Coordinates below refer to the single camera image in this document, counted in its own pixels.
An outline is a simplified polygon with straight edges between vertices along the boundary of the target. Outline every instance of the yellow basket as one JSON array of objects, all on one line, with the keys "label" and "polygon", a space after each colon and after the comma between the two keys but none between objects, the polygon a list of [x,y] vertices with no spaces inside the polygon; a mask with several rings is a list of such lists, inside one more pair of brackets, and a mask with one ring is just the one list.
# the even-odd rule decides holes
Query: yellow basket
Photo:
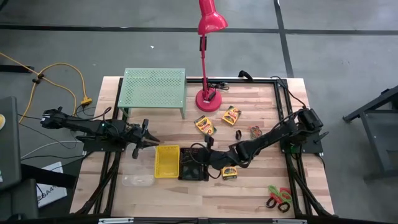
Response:
[{"label": "yellow basket", "polygon": [[180,169],[180,146],[156,146],[155,178],[177,178]]}]

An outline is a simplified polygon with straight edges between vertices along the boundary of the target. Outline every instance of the gray floor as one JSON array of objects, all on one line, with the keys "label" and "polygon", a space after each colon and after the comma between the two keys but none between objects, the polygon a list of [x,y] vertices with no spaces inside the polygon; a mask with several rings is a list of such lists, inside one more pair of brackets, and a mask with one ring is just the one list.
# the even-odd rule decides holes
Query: gray floor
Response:
[{"label": "gray floor", "polygon": [[[216,4],[230,27],[278,28],[272,0],[216,0]],[[280,6],[286,29],[398,29],[398,2],[393,0],[280,0]],[[3,23],[76,26],[192,28],[199,18],[196,0],[13,0],[0,12]],[[397,222],[398,180],[363,182],[364,175],[377,172],[376,161],[361,122],[345,124],[341,117],[397,85],[398,36],[288,35],[287,43],[294,76],[305,79],[310,105],[324,130],[330,131],[323,146],[335,213]],[[94,102],[102,77],[122,75],[126,67],[177,67],[186,68],[187,75],[201,74],[196,33],[2,30],[0,51],[37,69],[55,62],[77,66]],[[210,76],[235,77],[245,70],[255,77],[286,77],[279,34],[210,34],[206,61]],[[9,62],[0,58],[0,63]],[[81,81],[73,70],[54,68],[46,75],[71,88],[80,101]],[[22,113],[33,77],[2,73],[0,97],[16,96]],[[71,113],[72,97],[43,82],[29,115],[40,116],[58,106]],[[42,129],[36,120],[26,119],[24,124],[58,140],[73,139],[69,131]],[[20,137],[22,155],[52,142],[25,127],[20,127]],[[34,155],[80,153],[81,145],[73,150],[54,145]],[[38,158],[27,163],[45,166],[55,161]]]}]

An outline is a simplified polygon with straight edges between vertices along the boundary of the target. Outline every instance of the butcher block tabletop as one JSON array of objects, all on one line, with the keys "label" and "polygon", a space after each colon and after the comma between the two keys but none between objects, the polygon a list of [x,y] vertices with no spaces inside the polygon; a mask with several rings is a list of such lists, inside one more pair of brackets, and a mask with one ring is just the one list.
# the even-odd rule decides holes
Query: butcher block tabletop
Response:
[{"label": "butcher block tabletop", "polygon": [[[95,116],[114,106],[120,77],[104,77],[96,105]],[[308,106],[304,80],[288,78],[289,90]],[[204,113],[195,105],[196,93],[201,83],[187,83],[187,112],[185,120],[178,109],[132,109],[128,123],[142,124],[149,120],[150,133],[160,139],[161,145],[179,145],[190,147],[195,142],[204,144],[204,137],[193,121],[202,115],[210,118],[217,132],[212,136],[216,150],[226,151],[230,144],[236,143],[235,133],[242,131],[241,141],[250,139],[249,127],[259,126],[266,133],[279,121],[273,85],[237,83],[228,84],[229,90],[220,90],[223,103],[213,113]],[[281,92],[285,108],[284,95]],[[301,104],[290,97],[293,111]],[[242,111],[234,126],[221,121],[229,106]],[[112,117],[110,111],[106,118]],[[89,199],[100,181],[104,153],[94,152],[81,165],[71,212],[77,211]],[[123,173],[128,169],[131,155],[122,154],[118,170],[118,180],[112,207],[113,217],[213,217],[213,218],[292,218],[293,209],[281,213],[278,209],[267,208],[269,199],[267,187],[289,188],[285,157],[280,153],[279,143],[263,149],[250,163],[247,169],[238,167],[238,178],[223,180],[212,179],[208,182],[189,182],[177,179],[155,179],[149,187],[131,187],[122,183]],[[308,188],[324,208],[333,213],[323,164],[319,157],[312,154],[302,155]],[[218,175],[218,171],[209,168],[209,173]],[[303,197],[297,185],[300,208],[304,212]],[[106,205],[108,187],[104,191],[103,205]]]}]

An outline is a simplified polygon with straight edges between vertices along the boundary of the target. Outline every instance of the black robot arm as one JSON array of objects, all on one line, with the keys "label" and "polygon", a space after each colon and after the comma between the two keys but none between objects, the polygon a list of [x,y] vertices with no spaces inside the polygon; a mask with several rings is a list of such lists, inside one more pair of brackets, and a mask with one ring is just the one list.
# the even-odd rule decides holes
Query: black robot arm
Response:
[{"label": "black robot arm", "polygon": [[82,142],[108,142],[120,146],[125,146],[130,142],[135,143],[137,146],[132,153],[134,159],[137,159],[140,149],[159,145],[159,140],[148,132],[148,119],[144,120],[142,126],[118,119],[81,119],[63,113],[62,107],[59,107],[44,111],[40,123],[47,129],[68,128],[72,131],[84,132],[86,136],[76,137]]},{"label": "black robot arm", "polygon": [[247,168],[260,151],[280,140],[299,146],[311,134],[319,133],[323,124],[313,109],[298,110],[279,122],[268,133],[254,140],[240,141],[229,146],[228,152],[210,150],[209,165],[220,170],[225,166]]}]

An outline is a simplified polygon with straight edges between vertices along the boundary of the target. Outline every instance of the lamp shade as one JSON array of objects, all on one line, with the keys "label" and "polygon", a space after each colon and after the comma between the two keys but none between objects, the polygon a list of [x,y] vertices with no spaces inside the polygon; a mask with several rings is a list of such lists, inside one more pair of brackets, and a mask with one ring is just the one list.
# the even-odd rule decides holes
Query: lamp shade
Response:
[{"label": "lamp shade", "polygon": [[199,0],[201,19],[198,34],[204,35],[228,27],[225,18],[216,11],[214,0]]}]

